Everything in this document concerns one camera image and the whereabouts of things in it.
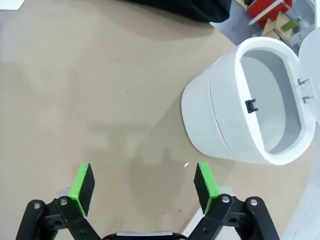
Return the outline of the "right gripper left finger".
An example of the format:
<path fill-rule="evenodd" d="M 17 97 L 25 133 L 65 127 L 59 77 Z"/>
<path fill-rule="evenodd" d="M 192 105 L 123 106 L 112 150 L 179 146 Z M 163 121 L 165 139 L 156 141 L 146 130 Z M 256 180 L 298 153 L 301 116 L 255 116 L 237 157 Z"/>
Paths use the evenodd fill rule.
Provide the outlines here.
<path fill-rule="evenodd" d="M 17 240 L 53 240 L 58 231 L 67 229 L 75 240 L 100 240 L 101 237 L 87 221 L 95 187 L 89 163 L 81 164 L 67 195 L 50 203 L 31 200 L 24 211 Z"/>

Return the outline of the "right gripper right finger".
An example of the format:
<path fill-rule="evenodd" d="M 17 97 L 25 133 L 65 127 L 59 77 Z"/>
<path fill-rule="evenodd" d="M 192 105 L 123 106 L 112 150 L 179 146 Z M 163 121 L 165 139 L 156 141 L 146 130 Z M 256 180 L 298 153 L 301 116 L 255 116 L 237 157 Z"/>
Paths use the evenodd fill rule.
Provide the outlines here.
<path fill-rule="evenodd" d="M 271 215 L 258 196 L 245 201 L 220 193 L 207 162 L 198 162 L 194 185 L 204 216 L 187 237 L 188 240 L 215 240 L 223 227 L 232 227 L 241 240 L 278 240 Z"/>

